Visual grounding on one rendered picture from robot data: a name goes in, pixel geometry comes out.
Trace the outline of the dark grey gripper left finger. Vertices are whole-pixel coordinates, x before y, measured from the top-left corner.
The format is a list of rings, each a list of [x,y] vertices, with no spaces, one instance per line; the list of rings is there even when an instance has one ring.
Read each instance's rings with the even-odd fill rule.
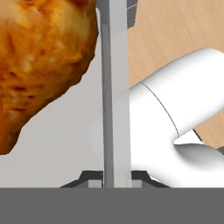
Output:
[[[62,188],[103,188],[102,171],[83,171],[78,179],[65,184]]]

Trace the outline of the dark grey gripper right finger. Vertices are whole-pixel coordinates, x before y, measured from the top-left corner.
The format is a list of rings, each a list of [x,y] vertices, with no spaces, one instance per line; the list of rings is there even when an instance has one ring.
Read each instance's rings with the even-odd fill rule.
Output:
[[[152,179],[147,171],[132,171],[131,178],[133,188],[167,188],[167,185]]]

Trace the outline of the browned chicken drumstick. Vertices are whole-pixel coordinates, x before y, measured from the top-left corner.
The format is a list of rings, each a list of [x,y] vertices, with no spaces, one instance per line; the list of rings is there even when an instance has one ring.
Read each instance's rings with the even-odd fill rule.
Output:
[[[96,0],[0,0],[0,155],[95,56]]]

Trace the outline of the white rounded cylinder shape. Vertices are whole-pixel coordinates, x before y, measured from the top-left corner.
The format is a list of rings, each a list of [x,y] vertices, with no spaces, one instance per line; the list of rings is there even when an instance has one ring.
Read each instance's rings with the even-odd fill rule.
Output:
[[[224,53],[202,48],[129,91],[131,167],[169,187],[223,187],[224,155],[175,141],[224,109]]]

